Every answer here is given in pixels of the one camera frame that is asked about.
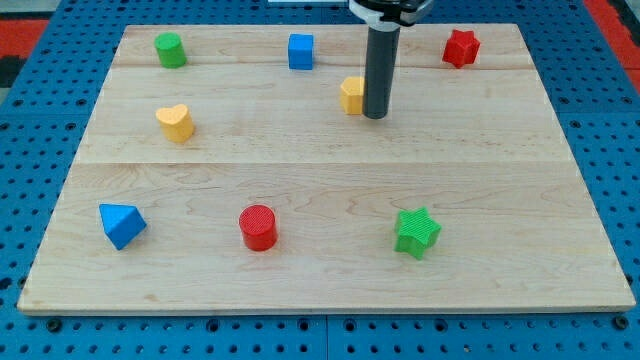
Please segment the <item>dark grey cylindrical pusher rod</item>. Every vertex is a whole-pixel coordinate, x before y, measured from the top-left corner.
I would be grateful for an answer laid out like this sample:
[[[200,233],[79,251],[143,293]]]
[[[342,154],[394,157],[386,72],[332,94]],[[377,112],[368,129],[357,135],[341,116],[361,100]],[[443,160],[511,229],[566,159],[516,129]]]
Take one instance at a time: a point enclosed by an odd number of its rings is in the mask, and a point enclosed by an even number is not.
[[[400,29],[369,28],[366,49],[363,114],[382,119],[389,110]]]

